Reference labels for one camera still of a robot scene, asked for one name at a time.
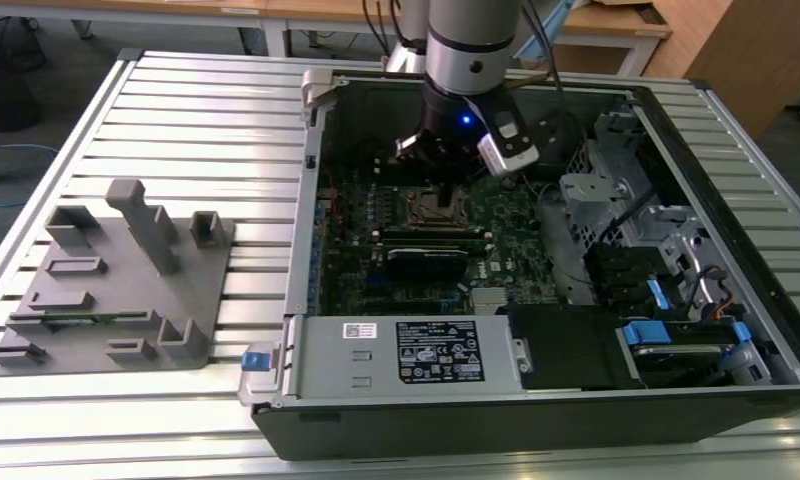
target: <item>aluminum extrusion table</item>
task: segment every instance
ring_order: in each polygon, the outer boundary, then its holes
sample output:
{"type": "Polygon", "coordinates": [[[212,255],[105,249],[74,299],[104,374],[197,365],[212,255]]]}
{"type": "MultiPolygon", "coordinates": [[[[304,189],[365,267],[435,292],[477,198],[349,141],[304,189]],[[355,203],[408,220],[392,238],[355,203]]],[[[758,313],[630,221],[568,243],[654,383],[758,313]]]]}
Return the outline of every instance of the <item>aluminum extrusion table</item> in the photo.
{"type": "MultiPolygon", "coordinates": [[[[165,52],[116,63],[0,247],[0,336],[48,248],[42,224],[53,206],[114,214],[105,187],[136,176],[149,203],[171,216],[216,210],[239,223],[212,364],[0,378],[0,478],[800,478],[800,416],[687,445],[393,462],[289,463],[275,456],[236,398],[239,358],[247,344],[281,333],[303,168],[299,86],[312,66],[377,69],[165,52]]],[[[800,309],[800,200],[714,93],[679,80],[567,78],[652,88],[800,309]]]]}

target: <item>wooden desk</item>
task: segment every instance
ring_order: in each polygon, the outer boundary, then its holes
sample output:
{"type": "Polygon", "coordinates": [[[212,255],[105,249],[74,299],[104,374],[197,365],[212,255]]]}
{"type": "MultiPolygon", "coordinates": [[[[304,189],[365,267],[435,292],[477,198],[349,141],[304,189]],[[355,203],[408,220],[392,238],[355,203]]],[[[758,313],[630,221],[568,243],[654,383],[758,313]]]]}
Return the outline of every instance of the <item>wooden desk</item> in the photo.
{"type": "MultiPolygon", "coordinates": [[[[376,2],[368,1],[375,17],[376,2]]],[[[0,15],[260,28],[273,57],[289,56],[291,30],[369,33],[360,0],[0,0],[0,15]]],[[[383,23],[387,33],[393,33],[387,11],[383,23]]],[[[523,26],[520,22],[517,43],[529,38],[523,26]]],[[[556,43],[627,49],[616,73],[638,76],[670,32],[668,26],[646,23],[631,7],[591,4],[572,11],[556,43]]]]}
{"type": "MultiPolygon", "coordinates": [[[[375,2],[371,1],[371,15],[376,17],[375,2]]],[[[261,16],[281,22],[287,30],[319,30],[331,32],[369,33],[361,12],[360,0],[267,0],[261,16]]],[[[392,31],[391,19],[383,12],[385,30],[392,31]]],[[[608,47],[628,51],[618,59],[619,67],[611,73],[622,76],[639,76],[652,57],[660,40],[670,37],[672,29],[668,25],[647,23],[634,7],[606,7],[590,4],[575,9],[557,37],[559,45],[579,47],[608,47]]],[[[516,41],[517,49],[531,37],[524,22],[519,22],[516,41]]],[[[271,51],[271,56],[287,56],[284,52],[271,51]]]]}
{"type": "Polygon", "coordinates": [[[708,82],[756,137],[800,93],[800,0],[655,0],[676,29],[646,73],[708,82]]]}

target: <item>blue latch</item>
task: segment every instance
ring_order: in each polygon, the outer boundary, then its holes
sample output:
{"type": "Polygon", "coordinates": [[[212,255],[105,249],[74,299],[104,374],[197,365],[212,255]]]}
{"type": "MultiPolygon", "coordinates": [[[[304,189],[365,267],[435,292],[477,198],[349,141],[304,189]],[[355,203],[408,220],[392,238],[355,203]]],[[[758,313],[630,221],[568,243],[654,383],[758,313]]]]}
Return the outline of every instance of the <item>blue latch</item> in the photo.
{"type": "Polygon", "coordinates": [[[667,327],[660,320],[635,320],[623,327],[628,345],[664,345],[672,343],[667,327]]]}
{"type": "Polygon", "coordinates": [[[662,310],[670,310],[670,301],[664,296],[664,291],[662,290],[662,286],[658,283],[658,280],[654,278],[648,279],[646,283],[650,285],[650,290],[652,290],[652,295],[655,295],[655,303],[658,303],[658,308],[662,310]]]}
{"type": "Polygon", "coordinates": [[[240,367],[247,372],[268,372],[272,370],[272,354],[263,352],[245,352],[240,360],[240,367]]]}
{"type": "Polygon", "coordinates": [[[738,337],[738,343],[744,343],[752,338],[750,329],[747,328],[747,324],[744,324],[744,322],[735,322],[732,324],[732,331],[735,332],[735,336],[738,337]]]}

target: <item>black cable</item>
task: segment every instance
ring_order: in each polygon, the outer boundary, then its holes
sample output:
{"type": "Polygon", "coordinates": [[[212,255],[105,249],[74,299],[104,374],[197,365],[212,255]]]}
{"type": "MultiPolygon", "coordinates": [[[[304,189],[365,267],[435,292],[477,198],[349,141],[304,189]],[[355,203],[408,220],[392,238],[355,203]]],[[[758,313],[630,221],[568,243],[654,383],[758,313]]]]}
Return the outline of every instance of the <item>black cable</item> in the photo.
{"type": "Polygon", "coordinates": [[[397,35],[400,45],[405,47],[409,43],[409,40],[403,36],[403,32],[400,31],[400,22],[397,22],[397,4],[400,1],[388,0],[388,3],[391,4],[388,10],[391,11],[391,22],[395,24],[395,35],[397,35]]]}
{"type": "Polygon", "coordinates": [[[368,0],[361,0],[361,10],[364,12],[364,21],[368,22],[368,27],[371,28],[371,33],[373,34],[373,37],[376,37],[379,46],[383,47],[383,53],[385,54],[385,56],[391,56],[391,52],[388,51],[388,45],[383,43],[383,39],[379,37],[376,27],[373,26],[373,22],[371,21],[371,12],[368,12],[368,0]]]}
{"type": "Polygon", "coordinates": [[[602,235],[599,235],[599,242],[603,241],[608,235],[614,233],[614,230],[619,228],[619,226],[628,221],[628,219],[638,213],[638,210],[643,208],[643,206],[650,202],[652,197],[655,196],[655,189],[650,188],[640,197],[632,202],[631,206],[626,209],[623,214],[614,219],[608,228],[604,229],[602,235]]]}
{"type": "Polygon", "coordinates": [[[376,0],[376,16],[379,17],[379,30],[383,32],[383,45],[385,45],[385,49],[391,50],[388,48],[388,35],[385,35],[385,22],[383,22],[383,0],[376,0]]]}
{"type": "Polygon", "coordinates": [[[353,44],[356,43],[356,40],[359,40],[359,35],[361,35],[360,33],[356,33],[352,36],[352,40],[349,40],[349,43],[347,44],[347,46],[344,47],[344,50],[341,50],[341,52],[348,52],[349,49],[352,48],[353,44]]]}
{"type": "Polygon", "coordinates": [[[545,50],[545,56],[548,57],[548,65],[551,70],[551,76],[555,81],[555,89],[557,90],[557,95],[560,97],[560,103],[564,111],[567,110],[567,100],[565,100],[565,91],[563,90],[563,82],[560,81],[560,72],[557,71],[557,63],[555,61],[555,52],[551,46],[551,41],[548,39],[548,35],[545,34],[545,27],[543,26],[543,22],[539,19],[539,13],[536,11],[536,6],[531,0],[525,0],[525,4],[521,6],[521,15],[524,16],[524,20],[531,27],[531,32],[533,33],[533,37],[536,38],[536,42],[540,44],[543,49],[545,50]]]}

